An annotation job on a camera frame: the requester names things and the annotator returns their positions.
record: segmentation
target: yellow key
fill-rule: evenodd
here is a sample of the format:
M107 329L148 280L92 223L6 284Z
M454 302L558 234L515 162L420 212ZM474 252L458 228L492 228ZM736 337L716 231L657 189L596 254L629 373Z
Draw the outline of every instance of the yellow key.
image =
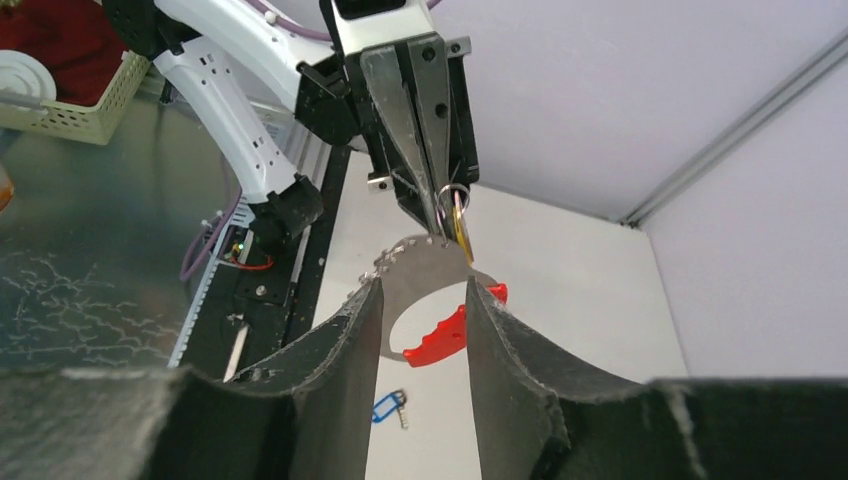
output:
M459 192L455 192L452 212L454 232L456 233L456 241L465 252L465 259L468 261L468 265L470 266L474 263L474 252L471 250L471 238L468 236L468 227L465 225L465 218L462 216L461 205L462 203L459 198Z

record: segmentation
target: white wall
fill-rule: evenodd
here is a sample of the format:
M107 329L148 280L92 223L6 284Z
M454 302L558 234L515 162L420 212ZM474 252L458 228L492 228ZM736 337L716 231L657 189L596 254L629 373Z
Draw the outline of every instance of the white wall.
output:
M646 225L693 375L848 375L848 66Z
M312 27L317 0L274 0ZM848 25L844 0L444 0L483 182L617 218Z

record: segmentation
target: red cloth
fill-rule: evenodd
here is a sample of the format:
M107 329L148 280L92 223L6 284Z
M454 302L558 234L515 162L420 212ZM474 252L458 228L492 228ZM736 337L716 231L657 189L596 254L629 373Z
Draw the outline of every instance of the red cloth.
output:
M24 0L0 9L0 50L26 53L56 81L60 102L95 105L126 50L92 0Z

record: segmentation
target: red handle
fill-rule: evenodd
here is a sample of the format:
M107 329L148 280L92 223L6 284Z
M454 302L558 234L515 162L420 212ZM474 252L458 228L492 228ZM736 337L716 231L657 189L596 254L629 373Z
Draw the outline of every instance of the red handle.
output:
M506 303L506 285L499 283L488 287L492 295ZM439 322L432 333L424 335L421 345L403 351L410 367L423 367L444 360L465 348L465 305L460 305L453 315Z

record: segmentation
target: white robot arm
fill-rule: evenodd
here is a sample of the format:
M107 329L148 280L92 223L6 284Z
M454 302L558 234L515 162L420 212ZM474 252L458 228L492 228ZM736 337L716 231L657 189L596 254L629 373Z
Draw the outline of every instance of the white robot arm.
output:
M424 0L316 0L332 43L281 29L244 0L104 0L114 28L188 100L227 157L269 254L322 212L320 193L270 140L228 55L322 140L362 135L378 189L427 230L452 237L452 188L479 174L465 88L470 42L445 42Z

